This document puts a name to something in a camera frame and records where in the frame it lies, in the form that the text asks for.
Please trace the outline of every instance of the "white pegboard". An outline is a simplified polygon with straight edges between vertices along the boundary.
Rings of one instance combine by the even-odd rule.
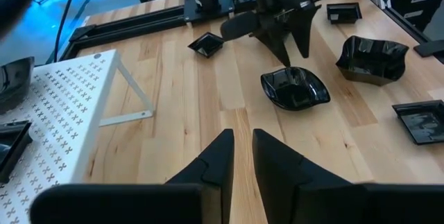
[[[81,182],[118,64],[113,50],[34,69],[25,101],[0,116],[0,123],[31,121],[33,139],[0,185],[0,224],[28,223],[38,193]]]

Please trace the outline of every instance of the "black bowl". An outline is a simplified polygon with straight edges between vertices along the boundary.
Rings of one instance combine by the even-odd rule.
[[[311,71],[288,67],[261,76],[268,98],[284,110],[304,110],[330,102],[330,95],[321,80]]]
[[[34,57],[23,58],[0,67],[0,114],[16,108],[28,94]]]
[[[382,86],[402,77],[408,50],[397,42],[352,36],[336,66],[347,80]]]

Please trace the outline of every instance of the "floor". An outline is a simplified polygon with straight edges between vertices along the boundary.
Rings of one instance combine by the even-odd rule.
[[[20,23],[1,41],[0,63],[34,56],[36,64],[45,64],[53,53],[66,2],[67,0],[48,0],[42,5],[33,2]],[[139,0],[73,0],[60,39],[61,48],[86,16],[137,3]]]

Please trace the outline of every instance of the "wooden table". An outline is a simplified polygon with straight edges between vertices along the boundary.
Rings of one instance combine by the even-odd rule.
[[[325,4],[358,1],[363,19],[333,26]],[[138,15],[183,0],[159,0],[93,16],[87,24]],[[152,119],[101,129],[91,154],[89,182],[163,183],[197,156],[224,128],[234,129],[235,175],[231,223],[266,223],[251,151],[252,130],[262,128],[315,163],[352,182],[442,183],[444,146],[416,146],[391,106],[444,97],[444,66],[422,59],[413,49],[407,71],[384,87],[345,80],[334,65],[352,35],[418,43],[369,0],[323,0],[311,30],[310,58],[290,37],[293,66],[314,72],[332,96],[328,104],[302,112],[276,108],[259,77],[282,68],[254,38],[225,44],[213,58],[187,45],[203,33],[219,34],[224,19],[194,28],[175,28],[91,49],[79,55],[117,49],[122,61],[153,99]],[[117,76],[106,114],[134,112],[143,105]]]

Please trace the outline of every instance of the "shiny black bowl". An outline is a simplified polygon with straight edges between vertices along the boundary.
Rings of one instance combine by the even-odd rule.
[[[304,110],[330,102],[328,90],[321,80],[300,67],[264,74],[261,83],[270,100],[284,110]]]
[[[28,94],[34,57],[23,58],[0,67],[0,114],[17,107]]]
[[[28,133],[30,126],[28,121],[0,124],[0,183],[9,182],[9,175],[33,141]]]
[[[408,50],[397,42],[352,36],[336,66],[347,80],[382,86],[402,77]]]

